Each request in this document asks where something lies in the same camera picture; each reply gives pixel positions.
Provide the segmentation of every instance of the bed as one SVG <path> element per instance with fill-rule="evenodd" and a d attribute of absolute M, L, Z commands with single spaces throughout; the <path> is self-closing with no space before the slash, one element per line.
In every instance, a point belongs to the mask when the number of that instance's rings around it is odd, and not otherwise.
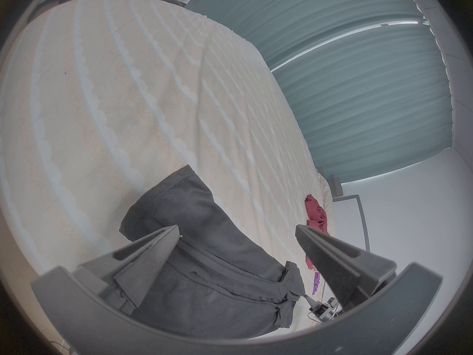
<path fill-rule="evenodd" d="M 163 1 L 73 0 L 27 26 L 0 85 L 0 207 L 38 274 L 125 245 L 128 208 L 189 164 L 311 294 L 294 231 L 312 194 L 335 234 L 330 189 L 251 43 Z M 307 309 L 286 331 L 310 326 Z"/>

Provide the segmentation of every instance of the curtain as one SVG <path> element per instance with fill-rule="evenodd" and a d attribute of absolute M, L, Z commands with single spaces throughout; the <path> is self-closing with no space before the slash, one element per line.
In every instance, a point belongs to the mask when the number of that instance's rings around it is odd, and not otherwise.
<path fill-rule="evenodd" d="M 422 21 L 413 0 L 191 0 L 186 8 L 252 42 L 276 68 L 326 175 L 367 178 L 452 145 L 449 81 L 428 26 L 385 25 L 326 43 L 377 24 Z"/>

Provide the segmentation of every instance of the crumpled red garment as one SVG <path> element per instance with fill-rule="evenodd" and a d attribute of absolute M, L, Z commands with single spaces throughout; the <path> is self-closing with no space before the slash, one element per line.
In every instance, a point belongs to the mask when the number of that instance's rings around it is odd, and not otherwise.
<path fill-rule="evenodd" d="M 307 210 L 307 215 L 309 216 L 307 226 L 327 234 L 327 214 L 312 195 L 307 196 L 305 199 L 305 210 Z"/>
<path fill-rule="evenodd" d="M 327 233 L 327 213 L 323 210 L 322 206 L 318 203 L 318 201 L 312 196 L 309 195 L 305 199 L 305 210 L 307 211 L 307 215 L 309 216 L 309 220 L 307 220 L 307 226 L 311 228 L 320 230 L 321 232 Z M 311 260 L 308 256 L 305 257 L 305 263 L 307 264 L 307 268 L 314 270 L 314 287 L 312 288 L 312 295 L 317 292 L 317 288 L 319 287 L 320 282 L 320 274 L 317 269 L 312 264 Z"/>

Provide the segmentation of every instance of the black garment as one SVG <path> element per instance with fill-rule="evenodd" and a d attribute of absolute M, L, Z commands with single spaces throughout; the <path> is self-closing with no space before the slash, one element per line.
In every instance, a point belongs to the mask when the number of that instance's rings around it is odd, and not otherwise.
<path fill-rule="evenodd" d="M 133 317 L 205 338 L 248 338 L 288 328 L 305 294 L 296 264 L 269 256 L 215 204 L 190 166 L 146 192 L 120 232 L 137 240 L 178 225 L 180 241 Z"/>

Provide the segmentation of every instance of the beige bed sheet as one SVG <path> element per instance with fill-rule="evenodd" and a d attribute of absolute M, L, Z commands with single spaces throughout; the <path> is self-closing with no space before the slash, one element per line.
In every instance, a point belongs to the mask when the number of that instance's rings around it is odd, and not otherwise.
<path fill-rule="evenodd" d="M 0 206 L 39 274 L 125 245 L 127 209 L 190 164 L 311 292 L 294 230 L 308 194 L 329 213 L 325 186 L 261 55 L 228 28 L 163 1 L 61 4 L 16 40 L 0 109 Z"/>

